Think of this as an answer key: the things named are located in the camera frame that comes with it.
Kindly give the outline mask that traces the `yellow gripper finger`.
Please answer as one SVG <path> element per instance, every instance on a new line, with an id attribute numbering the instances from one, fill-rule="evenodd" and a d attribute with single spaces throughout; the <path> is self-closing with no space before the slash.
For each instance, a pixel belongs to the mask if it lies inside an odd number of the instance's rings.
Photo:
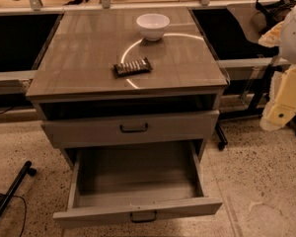
<path id="1" fill-rule="evenodd" d="M 269 101 L 259 126 L 275 131 L 287 125 L 296 115 L 296 64 L 285 72 L 275 72 L 271 79 Z"/>

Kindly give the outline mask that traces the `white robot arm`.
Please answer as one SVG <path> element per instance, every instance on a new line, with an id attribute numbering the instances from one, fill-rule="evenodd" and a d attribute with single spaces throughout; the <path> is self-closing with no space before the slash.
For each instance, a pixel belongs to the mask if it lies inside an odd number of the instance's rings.
<path id="1" fill-rule="evenodd" d="M 263 130 L 283 128 L 296 115 L 296 5 L 285 19 L 259 39 L 266 47 L 279 47 L 279 56 L 291 63 L 283 73 L 275 72 L 271 79 L 269 101 L 259 125 Z"/>

